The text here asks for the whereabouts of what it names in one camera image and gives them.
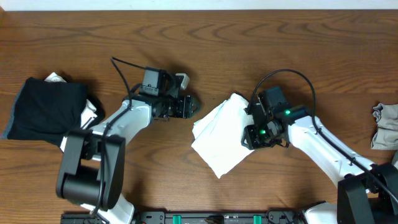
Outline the white Puma t-shirt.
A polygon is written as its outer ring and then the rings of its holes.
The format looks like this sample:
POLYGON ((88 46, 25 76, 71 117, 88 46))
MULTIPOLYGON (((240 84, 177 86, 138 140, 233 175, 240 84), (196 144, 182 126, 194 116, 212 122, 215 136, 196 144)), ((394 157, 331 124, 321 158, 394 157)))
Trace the white Puma t-shirt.
POLYGON ((209 165, 217 178, 227 174, 252 153, 241 144, 246 126, 253 124, 246 114, 248 101, 233 93, 204 118, 194 122, 192 148, 209 165))

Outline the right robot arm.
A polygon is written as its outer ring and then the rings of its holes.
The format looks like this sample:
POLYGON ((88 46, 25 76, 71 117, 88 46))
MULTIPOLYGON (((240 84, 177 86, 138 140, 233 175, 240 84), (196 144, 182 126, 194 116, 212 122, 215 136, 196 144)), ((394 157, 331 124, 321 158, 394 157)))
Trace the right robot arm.
POLYGON ((298 223, 397 223, 397 168, 377 165, 327 130, 306 107, 260 104, 247 110, 254 122, 245 127, 250 150, 293 145, 336 185, 336 204, 322 202, 300 212, 298 223))

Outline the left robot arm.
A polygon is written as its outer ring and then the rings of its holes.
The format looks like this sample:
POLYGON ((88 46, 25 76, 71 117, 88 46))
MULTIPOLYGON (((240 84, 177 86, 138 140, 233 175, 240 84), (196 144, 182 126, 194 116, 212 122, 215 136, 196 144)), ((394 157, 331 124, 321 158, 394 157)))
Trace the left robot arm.
POLYGON ((69 133, 56 194, 90 211, 91 221, 131 223, 134 206, 122 195, 126 146, 156 118, 191 118, 200 102, 191 95, 131 94, 108 119, 69 133))

